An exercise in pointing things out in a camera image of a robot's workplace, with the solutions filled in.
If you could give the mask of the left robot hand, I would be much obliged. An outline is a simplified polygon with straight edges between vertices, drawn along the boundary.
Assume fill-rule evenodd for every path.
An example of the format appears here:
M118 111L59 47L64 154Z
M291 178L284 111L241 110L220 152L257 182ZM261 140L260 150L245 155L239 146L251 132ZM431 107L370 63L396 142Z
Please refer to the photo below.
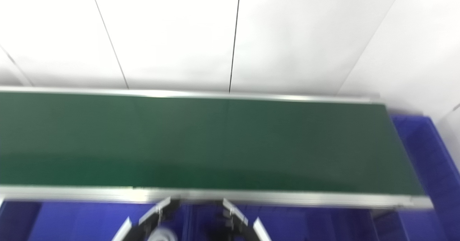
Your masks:
M127 217L112 241L146 241L167 217L174 215L181 205L180 199L165 198L151 207L137 223Z

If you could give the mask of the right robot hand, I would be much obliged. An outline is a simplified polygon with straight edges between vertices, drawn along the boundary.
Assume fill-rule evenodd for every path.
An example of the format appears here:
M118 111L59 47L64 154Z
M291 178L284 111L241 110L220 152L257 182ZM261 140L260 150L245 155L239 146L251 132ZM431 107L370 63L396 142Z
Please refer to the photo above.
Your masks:
M241 210L228 199L219 200L217 204L223 208L223 217L226 219L225 235L229 241L234 241L237 237L243 241L272 240L260 217L251 225Z

